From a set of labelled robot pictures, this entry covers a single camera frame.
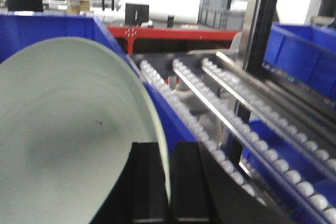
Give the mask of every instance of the black container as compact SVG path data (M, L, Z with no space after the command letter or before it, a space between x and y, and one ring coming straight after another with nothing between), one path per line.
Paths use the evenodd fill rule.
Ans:
M167 27L168 28L172 28L174 25L174 17L175 16L168 16L168 20L167 20Z

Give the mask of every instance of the blue crate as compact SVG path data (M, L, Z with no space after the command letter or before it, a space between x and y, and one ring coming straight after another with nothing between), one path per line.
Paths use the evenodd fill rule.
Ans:
M130 63L118 42L97 18L34 13L0 13L0 63L36 42L56 37L81 37L110 48Z
M106 26L96 18L83 16L0 14L0 62L36 42L64 36L87 38L103 44L122 57L139 75L139 70L134 62L128 58ZM196 141L196 137L158 90L147 82L144 83L144 86L161 119L170 153L178 141Z
M274 23L265 62L336 100L336 31Z
M329 181L323 174L316 170L308 160L306 160L299 151L292 145L288 144L280 138L273 130L268 128L259 119L249 122L251 129L258 133L259 137L267 142L270 148L275 149L279 158L284 158L289 163L290 167L296 169L305 178L306 181L313 184L314 188L320 193L324 194L328 202L336 206L336 185ZM282 201L288 208L293 210L292 217L298 223L319 224L316 216L308 212L305 207L298 203L298 201L288 193L284 185L281 185L267 170L263 164L247 149L243 149L243 157L245 157L253 167L262 175L262 177L272 186Z

